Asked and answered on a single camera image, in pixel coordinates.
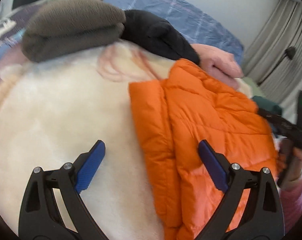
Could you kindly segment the pink sleeve forearm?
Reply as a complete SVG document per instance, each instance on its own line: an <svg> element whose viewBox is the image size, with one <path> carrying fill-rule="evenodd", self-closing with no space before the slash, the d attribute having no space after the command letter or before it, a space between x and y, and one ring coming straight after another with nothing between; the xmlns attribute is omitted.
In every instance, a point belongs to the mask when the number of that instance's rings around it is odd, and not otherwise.
<svg viewBox="0 0 302 240"><path fill-rule="evenodd" d="M302 174L285 190L280 190L280 200L284 213L285 233L297 223L302 216Z"/></svg>

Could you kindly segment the right hand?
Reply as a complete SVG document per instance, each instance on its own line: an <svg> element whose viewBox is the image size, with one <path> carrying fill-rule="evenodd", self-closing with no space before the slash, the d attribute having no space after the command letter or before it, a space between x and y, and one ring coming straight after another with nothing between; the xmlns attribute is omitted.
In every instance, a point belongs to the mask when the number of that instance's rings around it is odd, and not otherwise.
<svg viewBox="0 0 302 240"><path fill-rule="evenodd" d="M289 174L286 176L286 180L280 187L282 190L290 191L297 184L302 175L302 150L294 147L292 150L293 160L289 168Z"/></svg>

